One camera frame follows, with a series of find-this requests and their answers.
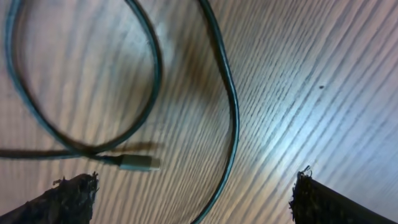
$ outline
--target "black cable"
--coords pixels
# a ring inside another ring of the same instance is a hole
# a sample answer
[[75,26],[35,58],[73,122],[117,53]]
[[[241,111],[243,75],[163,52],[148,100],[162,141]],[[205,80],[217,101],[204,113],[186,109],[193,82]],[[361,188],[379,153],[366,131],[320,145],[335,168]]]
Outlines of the black cable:
[[[108,164],[121,165],[123,161],[122,155],[118,157],[113,156],[98,156],[98,153],[114,149],[116,146],[127,140],[133,135],[145,122],[152,110],[157,95],[159,94],[161,78],[162,78],[162,57],[160,46],[157,41],[157,37],[153,26],[144,12],[143,8],[135,0],[125,0],[127,5],[136,14],[141,26],[149,38],[150,48],[154,57],[154,84],[152,86],[152,92],[150,93],[149,101],[144,107],[142,113],[139,115],[134,124],[122,135],[117,138],[100,144],[98,146],[89,146],[83,143],[75,142],[66,137],[60,131],[58,131],[52,124],[50,124],[44,115],[39,110],[37,103],[33,100],[29,93],[27,85],[22,80],[22,72],[18,70],[16,64],[16,51],[14,50],[14,39],[16,35],[17,20],[20,17],[22,11],[23,0],[13,0],[11,3],[10,10],[7,15],[6,29],[5,29],[5,52],[6,52],[6,64],[7,71],[10,79],[12,80],[14,87],[26,107],[30,110],[32,115],[36,118],[38,123],[51,134],[58,142],[60,142],[67,151],[0,151],[0,158],[5,159],[68,159],[71,157],[87,157],[97,161],[102,161]],[[204,217],[211,210],[217,199],[220,197],[223,191],[231,169],[233,166],[236,150],[238,147],[239,140],[239,106],[238,97],[236,94],[231,69],[228,64],[226,51],[221,36],[220,28],[218,27],[217,20],[214,16],[213,10],[211,9],[210,3],[207,0],[198,0],[203,13],[207,19],[208,26],[210,28],[211,38],[215,41],[215,53],[220,67],[221,76],[225,85],[225,89],[228,94],[228,101],[230,107],[230,116],[232,120],[232,138],[231,144],[229,145],[229,154],[226,162],[226,167],[223,172],[223,176],[209,202],[205,205],[199,215],[192,221],[192,223],[200,223]]]

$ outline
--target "wood grain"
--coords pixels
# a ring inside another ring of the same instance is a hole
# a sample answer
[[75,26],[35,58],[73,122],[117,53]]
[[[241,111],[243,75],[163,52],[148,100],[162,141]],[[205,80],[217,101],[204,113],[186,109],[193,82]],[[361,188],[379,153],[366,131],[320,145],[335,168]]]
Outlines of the wood grain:
[[[2,30],[10,2],[0,1]],[[162,170],[126,172],[86,159],[1,161],[0,213],[55,179],[93,171],[100,183],[92,223],[187,223],[206,204],[224,167],[229,109],[205,21],[194,0],[141,3],[160,40],[164,82],[149,120],[120,151],[161,158]],[[398,221],[398,2],[211,5],[242,125],[231,177],[203,222],[291,223],[287,202],[306,165],[318,181]],[[25,79],[72,138],[109,140],[142,109],[152,56],[123,1],[29,1],[19,35]],[[21,103],[3,55],[0,148],[61,149]]]

